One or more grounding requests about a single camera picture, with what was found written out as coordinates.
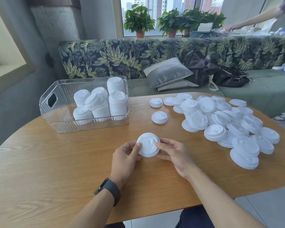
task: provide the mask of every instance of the black bag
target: black bag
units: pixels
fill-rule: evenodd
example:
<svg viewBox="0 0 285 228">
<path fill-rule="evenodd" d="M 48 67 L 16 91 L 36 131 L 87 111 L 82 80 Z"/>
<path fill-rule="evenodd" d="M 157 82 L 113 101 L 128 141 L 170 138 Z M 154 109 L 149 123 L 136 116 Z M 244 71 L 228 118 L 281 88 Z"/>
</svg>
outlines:
<svg viewBox="0 0 285 228">
<path fill-rule="evenodd" d="M 185 80 L 197 84 L 199 87 L 206 86 L 209 83 L 209 76 L 220 70 L 211 62 L 210 56 L 206 57 L 200 51 L 184 51 L 181 55 L 182 64 L 193 72 Z"/>
<path fill-rule="evenodd" d="M 247 73 L 238 70 L 237 68 L 220 67 L 212 81 L 218 86 L 239 88 L 247 84 L 251 78 Z"/>
</svg>

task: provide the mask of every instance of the bag strap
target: bag strap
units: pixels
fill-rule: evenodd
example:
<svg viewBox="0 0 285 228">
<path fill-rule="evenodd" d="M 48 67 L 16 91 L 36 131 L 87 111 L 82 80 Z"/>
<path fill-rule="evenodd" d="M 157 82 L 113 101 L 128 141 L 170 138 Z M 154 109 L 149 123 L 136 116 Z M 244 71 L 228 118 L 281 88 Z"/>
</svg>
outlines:
<svg viewBox="0 0 285 228">
<path fill-rule="evenodd" d="M 208 76 L 209 76 L 209 85 L 208 85 L 209 90 L 218 91 L 218 86 L 212 81 L 213 75 L 208 75 Z"/>
</svg>

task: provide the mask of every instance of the hand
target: hand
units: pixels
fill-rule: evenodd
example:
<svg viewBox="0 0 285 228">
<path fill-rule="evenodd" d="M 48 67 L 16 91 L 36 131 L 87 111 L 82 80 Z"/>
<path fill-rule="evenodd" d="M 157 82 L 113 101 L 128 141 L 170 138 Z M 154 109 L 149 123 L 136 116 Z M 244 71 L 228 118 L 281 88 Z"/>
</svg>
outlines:
<svg viewBox="0 0 285 228">
<path fill-rule="evenodd" d="M 243 26 L 241 24 L 235 24 L 233 26 L 231 26 L 228 31 L 233 31 L 233 30 L 236 30 L 236 29 L 241 29 Z"/>
<path fill-rule="evenodd" d="M 179 175 L 188 179 L 187 172 L 194 163 L 188 155 L 185 145 L 168 138 L 160 138 L 160 142 L 155 143 L 156 147 L 160 149 L 156 157 L 172 161 Z"/>
<path fill-rule="evenodd" d="M 113 153 L 110 180 L 113 181 L 119 189 L 123 187 L 132 174 L 135 162 L 141 159 L 141 156 L 138 156 L 140 148 L 141 143 L 136 143 L 136 141 L 127 142 Z"/>
</svg>

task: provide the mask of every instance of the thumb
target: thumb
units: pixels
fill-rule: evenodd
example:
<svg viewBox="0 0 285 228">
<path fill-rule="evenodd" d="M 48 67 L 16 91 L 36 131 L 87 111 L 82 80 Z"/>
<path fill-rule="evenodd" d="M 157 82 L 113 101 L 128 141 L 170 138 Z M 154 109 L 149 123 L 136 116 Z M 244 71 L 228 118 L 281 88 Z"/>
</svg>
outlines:
<svg viewBox="0 0 285 228">
<path fill-rule="evenodd" d="M 168 155 L 173 156 L 175 150 L 173 148 L 171 148 L 170 146 L 166 145 L 165 143 L 160 143 L 160 142 L 156 142 L 155 143 L 156 147 L 166 151 L 168 153 Z"/>
<path fill-rule="evenodd" d="M 141 149 L 141 147 L 142 147 L 142 144 L 140 142 L 137 142 L 135 144 L 135 146 L 133 147 L 132 152 L 130 153 L 129 156 L 131 156 L 133 158 L 136 158 L 138 153 L 139 153 L 139 151 L 140 151 L 140 149 Z"/>
</svg>

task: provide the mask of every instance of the green plant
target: green plant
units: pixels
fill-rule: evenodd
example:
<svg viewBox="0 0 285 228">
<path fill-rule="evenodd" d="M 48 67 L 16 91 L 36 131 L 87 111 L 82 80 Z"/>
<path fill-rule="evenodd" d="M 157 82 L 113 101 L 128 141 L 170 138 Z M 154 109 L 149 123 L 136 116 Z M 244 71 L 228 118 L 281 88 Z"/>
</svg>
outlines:
<svg viewBox="0 0 285 228">
<path fill-rule="evenodd" d="M 181 14 L 176 9 L 173 9 L 169 12 L 164 11 L 162 16 L 158 18 L 160 21 L 158 24 L 158 28 L 160 28 L 160 31 L 163 32 L 163 36 L 165 33 L 170 33 L 173 30 L 178 31 L 181 26 Z"/>
<path fill-rule="evenodd" d="M 181 25 L 179 30 L 181 30 L 182 32 L 185 29 L 188 29 L 189 31 L 197 30 L 201 22 L 201 16 L 202 13 L 199 11 L 199 8 L 185 10 L 181 15 Z"/>
<path fill-rule="evenodd" d="M 155 20 L 148 14 L 148 8 L 145 6 L 132 5 L 133 10 L 127 10 L 125 13 L 125 30 L 133 32 L 150 31 L 154 29 Z"/>
<path fill-rule="evenodd" d="M 212 29 L 219 29 L 223 26 L 225 21 L 224 14 L 204 12 L 201 16 L 201 23 L 213 23 Z"/>
</svg>

